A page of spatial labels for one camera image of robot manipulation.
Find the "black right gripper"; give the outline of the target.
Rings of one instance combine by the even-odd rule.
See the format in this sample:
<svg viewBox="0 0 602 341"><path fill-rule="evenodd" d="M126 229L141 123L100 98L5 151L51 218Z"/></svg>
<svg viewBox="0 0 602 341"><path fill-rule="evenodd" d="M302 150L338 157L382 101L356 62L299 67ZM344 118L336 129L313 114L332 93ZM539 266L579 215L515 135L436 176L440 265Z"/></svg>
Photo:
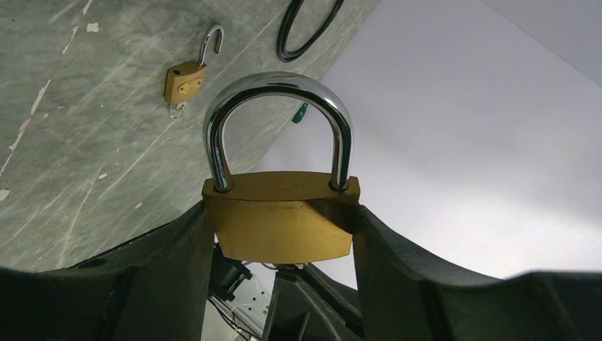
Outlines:
<svg viewBox="0 0 602 341"><path fill-rule="evenodd" d="M249 264L214 245L207 307L234 340L362 340L357 290L313 264L270 266L267 288Z"/></svg>

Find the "green handled screwdriver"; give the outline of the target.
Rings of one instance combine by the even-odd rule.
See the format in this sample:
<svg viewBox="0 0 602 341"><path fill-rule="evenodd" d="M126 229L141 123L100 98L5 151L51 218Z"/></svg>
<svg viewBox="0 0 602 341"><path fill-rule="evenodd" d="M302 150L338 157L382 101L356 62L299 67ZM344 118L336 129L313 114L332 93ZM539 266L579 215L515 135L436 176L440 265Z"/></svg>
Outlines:
<svg viewBox="0 0 602 341"><path fill-rule="evenodd" d="M296 111L292 118L292 123L299 124L305 117L308 109L308 103L303 103L300 108Z"/></svg>

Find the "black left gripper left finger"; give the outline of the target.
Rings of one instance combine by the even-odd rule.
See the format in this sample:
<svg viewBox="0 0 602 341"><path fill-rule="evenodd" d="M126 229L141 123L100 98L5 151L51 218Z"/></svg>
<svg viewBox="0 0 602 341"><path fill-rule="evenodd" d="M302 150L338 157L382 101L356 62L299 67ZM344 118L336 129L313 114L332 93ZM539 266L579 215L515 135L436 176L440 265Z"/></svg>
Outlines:
<svg viewBox="0 0 602 341"><path fill-rule="evenodd" d="M66 268L1 270L2 340L200 340L214 235L203 202Z"/></svg>

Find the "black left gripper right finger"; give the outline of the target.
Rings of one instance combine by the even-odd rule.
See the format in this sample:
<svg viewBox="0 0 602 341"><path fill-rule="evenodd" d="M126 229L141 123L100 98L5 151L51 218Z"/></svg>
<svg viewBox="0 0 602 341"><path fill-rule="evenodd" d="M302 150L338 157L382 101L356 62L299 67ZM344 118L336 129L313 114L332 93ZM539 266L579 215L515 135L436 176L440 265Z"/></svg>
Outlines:
<svg viewBox="0 0 602 341"><path fill-rule="evenodd" d="M406 239L367 207L353 235L367 340L600 340L601 275L498 279Z"/></svg>

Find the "large brass padlock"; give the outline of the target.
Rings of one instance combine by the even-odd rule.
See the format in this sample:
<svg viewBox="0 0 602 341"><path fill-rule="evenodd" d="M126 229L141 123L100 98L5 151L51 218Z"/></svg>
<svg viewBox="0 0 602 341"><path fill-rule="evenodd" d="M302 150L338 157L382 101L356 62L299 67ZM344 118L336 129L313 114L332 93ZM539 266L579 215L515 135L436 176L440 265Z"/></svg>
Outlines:
<svg viewBox="0 0 602 341"><path fill-rule="evenodd" d="M224 148L230 115L253 99L284 96L311 104L333 133L329 173L232 174ZM204 119L211 178L202 198L224 256L239 261L305 264L351 251L361 189L350 174L354 130L343 102L322 83L291 72L261 72L225 87Z"/></svg>

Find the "small brass padlock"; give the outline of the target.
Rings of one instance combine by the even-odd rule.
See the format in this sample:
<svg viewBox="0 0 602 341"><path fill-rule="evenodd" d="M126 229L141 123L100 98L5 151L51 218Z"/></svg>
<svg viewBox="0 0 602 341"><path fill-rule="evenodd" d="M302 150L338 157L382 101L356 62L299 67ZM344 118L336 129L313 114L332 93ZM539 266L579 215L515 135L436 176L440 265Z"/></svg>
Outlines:
<svg viewBox="0 0 602 341"><path fill-rule="evenodd" d="M168 115L172 119L182 117L187 103L202 89L207 69L205 57L213 35L216 35L213 51L218 55L223 44L224 27L220 23L213 23L202 37L197 59L181 63L167 71L164 100L167 103Z"/></svg>

